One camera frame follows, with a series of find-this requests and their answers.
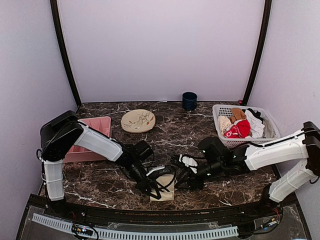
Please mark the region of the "cream underwear with navy trim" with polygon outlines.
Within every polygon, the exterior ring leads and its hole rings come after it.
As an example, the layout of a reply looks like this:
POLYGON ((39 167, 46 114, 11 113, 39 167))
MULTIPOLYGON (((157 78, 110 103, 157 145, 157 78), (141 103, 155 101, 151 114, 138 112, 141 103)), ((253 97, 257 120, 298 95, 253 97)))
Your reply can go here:
POLYGON ((154 197, 150 197, 151 202, 166 202, 166 201, 173 201, 175 198, 175 180, 173 174, 164 174, 156 179, 158 182, 158 188, 165 187, 166 188, 160 189, 159 193, 161 198, 156 199, 154 197))

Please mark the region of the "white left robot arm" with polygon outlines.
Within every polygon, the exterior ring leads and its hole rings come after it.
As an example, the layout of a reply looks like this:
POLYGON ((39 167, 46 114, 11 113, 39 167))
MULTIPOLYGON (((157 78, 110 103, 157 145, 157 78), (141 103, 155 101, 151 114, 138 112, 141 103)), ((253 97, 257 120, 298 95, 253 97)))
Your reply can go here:
POLYGON ((42 179, 51 203, 51 210, 60 218, 67 218, 70 206, 63 201, 63 163, 108 160, 123 168, 136 182, 142 193, 159 200, 168 186, 157 182, 170 173, 167 166, 150 171, 142 162, 154 154, 146 141, 124 144, 110 136, 111 118, 108 116, 79 119, 72 110, 54 118, 40 129, 41 148, 36 155, 42 163, 42 179))

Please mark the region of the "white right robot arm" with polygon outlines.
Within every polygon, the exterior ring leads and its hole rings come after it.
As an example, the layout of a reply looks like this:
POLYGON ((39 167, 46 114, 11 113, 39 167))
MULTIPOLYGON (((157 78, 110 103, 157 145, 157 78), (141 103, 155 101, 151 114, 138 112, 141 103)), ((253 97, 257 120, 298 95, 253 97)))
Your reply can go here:
POLYGON ((220 174, 238 176, 265 166, 298 160, 298 163, 280 179, 263 189, 255 213, 266 217, 288 195, 305 183, 313 184, 320 178, 320 129, 311 121, 303 128, 270 142, 242 143, 228 149, 218 137, 207 137, 199 145, 205 163, 199 164, 190 155, 173 155, 171 163, 182 169, 176 189, 185 184, 188 190, 201 190, 204 182, 220 174))

